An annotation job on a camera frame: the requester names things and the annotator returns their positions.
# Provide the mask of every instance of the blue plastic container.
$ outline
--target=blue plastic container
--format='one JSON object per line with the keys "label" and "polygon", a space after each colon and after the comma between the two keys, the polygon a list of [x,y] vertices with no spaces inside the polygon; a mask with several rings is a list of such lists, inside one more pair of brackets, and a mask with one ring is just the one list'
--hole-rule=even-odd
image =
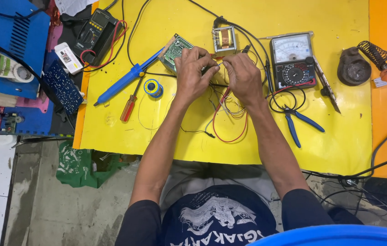
{"label": "blue plastic container", "polygon": [[274,234],[250,246],[387,246],[387,228],[372,225],[320,225]]}

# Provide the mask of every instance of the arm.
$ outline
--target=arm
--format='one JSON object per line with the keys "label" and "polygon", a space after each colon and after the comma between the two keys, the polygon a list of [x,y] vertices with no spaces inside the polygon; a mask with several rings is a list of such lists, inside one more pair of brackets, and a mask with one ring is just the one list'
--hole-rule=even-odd
{"label": "arm", "polygon": [[[190,104],[207,90],[210,79],[219,70],[210,54],[199,47],[183,49],[181,58],[174,61],[178,71],[177,94],[167,116],[143,154],[129,206],[140,200],[159,203],[161,190],[171,169],[183,117]],[[210,69],[201,75],[203,67]]]}
{"label": "arm", "polygon": [[245,53],[226,56],[230,89],[245,105],[254,125],[259,155],[280,199],[294,189],[309,190],[295,156],[272,117],[262,94],[260,70]]}

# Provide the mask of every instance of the wire cutter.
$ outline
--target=wire cutter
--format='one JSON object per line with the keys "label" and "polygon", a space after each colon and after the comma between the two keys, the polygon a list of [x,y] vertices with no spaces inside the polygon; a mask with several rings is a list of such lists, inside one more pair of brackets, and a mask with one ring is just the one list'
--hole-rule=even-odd
{"label": "wire cutter", "polygon": [[288,106],[286,106],[286,104],[284,106],[285,106],[284,110],[286,112],[285,116],[286,116],[286,120],[287,120],[287,125],[289,126],[290,134],[292,135],[292,138],[294,139],[294,142],[297,145],[297,147],[301,148],[301,144],[300,144],[300,141],[298,140],[297,132],[295,131],[294,122],[292,121],[292,118],[290,117],[291,114],[295,115],[297,118],[299,118],[300,120],[308,123],[309,125],[315,127],[320,132],[325,132],[324,128],[322,128],[320,125],[318,125],[315,121],[313,121],[313,120],[309,119],[308,117],[300,114],[296,110],[290,109]]}

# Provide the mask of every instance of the hand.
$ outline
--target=hand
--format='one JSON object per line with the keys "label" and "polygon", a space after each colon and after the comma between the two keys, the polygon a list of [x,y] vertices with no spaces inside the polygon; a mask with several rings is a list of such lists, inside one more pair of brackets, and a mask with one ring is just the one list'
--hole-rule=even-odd
{"label": "hand", "polygon": [[246,107],[259,105],[263,100],[260,70],[246,53],[226,56],[223,65],[228,70],[230,89]]}
{"label": "hand", "polygon": [[[175,58],[174,62],[178,75],[175,99],[189,106],[207,90],[219,66],[205,49],[196,46],[183,49],[181,57]],[[204,75],[201,74],[203,67],[210,67]]]}

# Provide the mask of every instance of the green circuit board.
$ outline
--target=green circuit board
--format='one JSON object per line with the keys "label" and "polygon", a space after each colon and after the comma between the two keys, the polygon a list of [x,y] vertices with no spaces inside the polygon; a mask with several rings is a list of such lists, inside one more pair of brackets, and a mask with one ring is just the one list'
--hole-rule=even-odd
{"label": "green circuit board", "polygon": [[172,44],[169,45],[163,56],[159,57],[159,59],[168,70],[177,75],[174,59],[181,57],[181,51],[184,48],[191,49],[193,48],[193,45],[187,42],[184,38],[180,37],[178,34],[175,34],[171,40],[173,40]]}

